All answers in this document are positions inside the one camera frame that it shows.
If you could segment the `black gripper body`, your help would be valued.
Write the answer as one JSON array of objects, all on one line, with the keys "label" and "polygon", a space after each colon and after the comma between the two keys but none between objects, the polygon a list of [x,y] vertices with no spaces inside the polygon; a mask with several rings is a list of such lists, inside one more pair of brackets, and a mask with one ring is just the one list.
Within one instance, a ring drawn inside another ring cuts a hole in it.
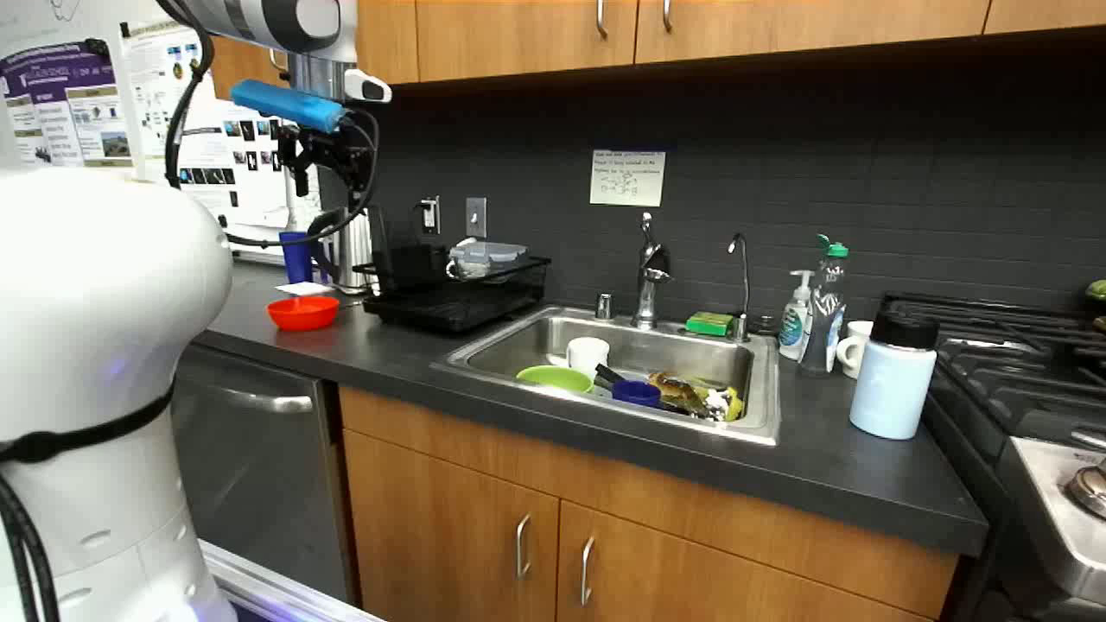
[{"label": "black gripper body", "polygon": [[324,165],[333,174],[342,171],[342,156],[338,156],[338,137],[335,136],[323,136],[323,133],[310,133],[310,129],[302,129],[302,126],[278,126],[273,137],[278,137],[278,159],[289,174],[289,182],[293,182],[298,197],[308,194],[308,171],[310,165]]}]

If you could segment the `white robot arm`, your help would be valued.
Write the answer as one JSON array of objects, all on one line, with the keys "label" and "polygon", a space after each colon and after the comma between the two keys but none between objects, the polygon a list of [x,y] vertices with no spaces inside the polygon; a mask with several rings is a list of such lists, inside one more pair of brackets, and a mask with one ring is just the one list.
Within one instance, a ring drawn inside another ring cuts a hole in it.
[{"label": "white robot arm", "polygon": [[298,149],[282,156],[293,180],[308,165],[333,171],[355,201],[373,194],[378,126],[369,105],[392,105],[395,90],[366,74],[355,56],[355,0],[159,0],[198,35],[226,35],[282,51],[289,87],[241,81],[232,102],[293,126]]}]

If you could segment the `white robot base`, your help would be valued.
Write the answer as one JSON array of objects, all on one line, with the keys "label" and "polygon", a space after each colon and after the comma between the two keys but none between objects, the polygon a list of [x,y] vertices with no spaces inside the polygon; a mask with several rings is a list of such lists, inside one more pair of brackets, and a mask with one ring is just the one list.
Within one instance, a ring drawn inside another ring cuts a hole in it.
[{"label": "white robot base", "polygon": [[0,622],[237,622],[169,422],[227,269],[220,227],[181,192],[0,174]]}]

